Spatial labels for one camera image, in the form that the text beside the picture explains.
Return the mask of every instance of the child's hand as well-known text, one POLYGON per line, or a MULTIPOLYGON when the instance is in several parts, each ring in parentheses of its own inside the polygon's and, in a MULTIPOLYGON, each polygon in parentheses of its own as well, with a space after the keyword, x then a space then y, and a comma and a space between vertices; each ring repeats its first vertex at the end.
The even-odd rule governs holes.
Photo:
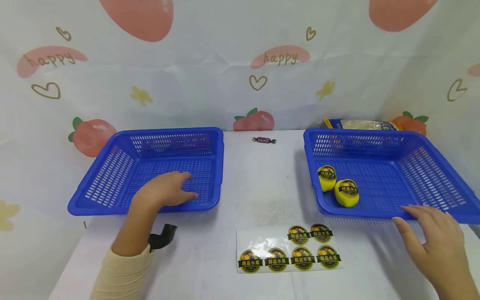
POLYGON ((437 290, 440 299, 478 299, 468 268, 462 228, 449 214, 430 206, 403 206, 416 217, 425 235, 421 244, 412 228, 394 217, 411 259, 437 290))
POLYGON ((192 179, 189 172, 165 173, 147 182, 132 199, 132 206, 147 207, 158 211, 162 206, 179 205, 198 197, 197 193, 182 191, 186 180, 192 179))

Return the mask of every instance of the beige sleeve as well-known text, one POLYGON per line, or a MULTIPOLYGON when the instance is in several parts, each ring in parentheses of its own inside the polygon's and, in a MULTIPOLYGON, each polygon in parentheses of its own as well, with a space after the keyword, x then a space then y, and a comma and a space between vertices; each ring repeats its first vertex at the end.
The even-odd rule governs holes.
POLYGON ((90 300, 138 300, 151 261, 150 245, 132 257, 119 256, 109 249, 90 300))

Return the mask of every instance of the sticker sheet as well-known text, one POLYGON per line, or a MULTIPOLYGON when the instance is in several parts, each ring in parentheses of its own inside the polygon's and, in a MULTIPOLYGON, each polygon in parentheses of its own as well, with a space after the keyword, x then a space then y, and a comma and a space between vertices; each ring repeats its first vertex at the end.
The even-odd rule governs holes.
POLYGON ((237 230, 237 273, 342 269, 341 249, 327 224, 237 230))

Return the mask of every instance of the blue plastic basket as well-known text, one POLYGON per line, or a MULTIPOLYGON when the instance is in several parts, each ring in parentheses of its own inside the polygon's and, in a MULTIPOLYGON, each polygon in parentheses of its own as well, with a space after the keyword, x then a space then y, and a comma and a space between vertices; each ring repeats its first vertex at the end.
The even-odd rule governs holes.
POLYGON ((133 195, 152 178, 171 171, 193 175, 183 190, 199 197, 160 211, 212 209, 220 199, 223 132, 217 127, 122 131, 97 156, 68 204, 75 216, 126 214, 133 195))
POLYGON ((443 155, 424 136, 407 131, 312 128, 303 134, 319 211, 323 214, 414 219, 401 205, 428 204, 458 222, 480 224, 480 202, 443 155), (322 192, 317 169, 334 167, 337 180, 353 179, 360 200, 341 206, 322 192))

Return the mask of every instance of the table surface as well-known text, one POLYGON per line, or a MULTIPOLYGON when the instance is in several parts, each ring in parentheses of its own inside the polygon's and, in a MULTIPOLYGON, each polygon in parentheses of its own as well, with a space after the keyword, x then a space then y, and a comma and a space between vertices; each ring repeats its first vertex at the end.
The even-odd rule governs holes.
MULTIPOLYGON (((437 299, 405 252, 390 220, 323 216, 316 210, 303 131, 226 132, 223 184, 205 213, 158 215, 153 233, 177 225, 174 241, 155 251, 146 299, 437 299), (277 139, 252 142, 253 136, 277 139), (237 274, 236 230, 326 221, 344 269, 237 274)), ((88 299, 106 250, 125 216, 96 216, 58 280, 51 300, 88 299)), ((413 222, 422 239, 421 229, 413 222)), ((470 268, 480 282, 480 240, 462 225, 470 268)))

